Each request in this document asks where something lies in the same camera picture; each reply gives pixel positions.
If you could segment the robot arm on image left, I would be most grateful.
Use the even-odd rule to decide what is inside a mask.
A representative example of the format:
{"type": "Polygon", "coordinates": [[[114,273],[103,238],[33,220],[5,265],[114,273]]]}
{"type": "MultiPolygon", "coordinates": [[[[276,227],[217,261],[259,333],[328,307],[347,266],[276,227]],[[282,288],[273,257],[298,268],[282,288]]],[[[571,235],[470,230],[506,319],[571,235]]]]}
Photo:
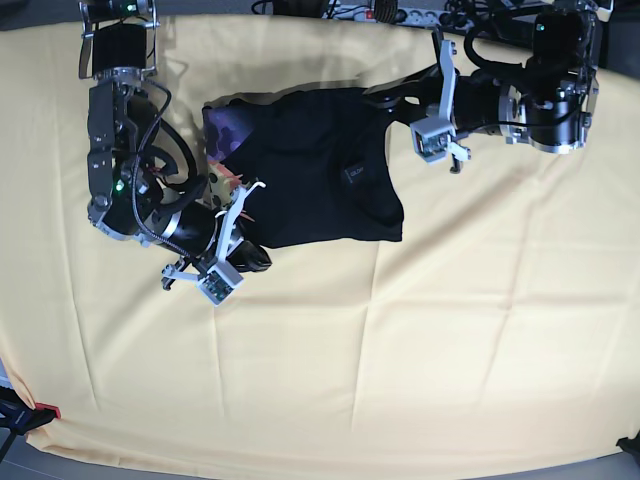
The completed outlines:
{"type": "Polygon", "coordinates": [[[153,1],[82,1],[79,76],[89,90],[88,219],[105,235],[158,245],[176,269],[203,268],[221,244],[225,208],[202,203],[204,175],[150,91],[159,26],[153,1]]]}

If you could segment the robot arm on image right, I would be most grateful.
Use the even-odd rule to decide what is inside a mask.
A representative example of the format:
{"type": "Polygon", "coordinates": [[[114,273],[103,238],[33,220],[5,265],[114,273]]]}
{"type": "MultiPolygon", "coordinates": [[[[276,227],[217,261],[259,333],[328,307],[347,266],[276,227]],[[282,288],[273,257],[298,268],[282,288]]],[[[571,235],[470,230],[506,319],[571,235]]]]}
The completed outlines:
{"type": "Polygon", "coordinates": [[[438,21],[431,28],[435,64],[371,87],[364,96],[410,128],[415,152],[428,163],[450,156],[458,170],[471,157],[460,142],[472,134],[567,154],[586,144],[598,95],[602,27],[613,9],[611,1],[543,1],[480,12],[465,1],[447,16],[472,25],[463,44],[476,67],[471,75],[455,68],[456,46],[438,21]],[[489,60],[475,50],[477,38],[498,40],[502,28],[527,18],[533,21],[526,62],[489,60]]]}

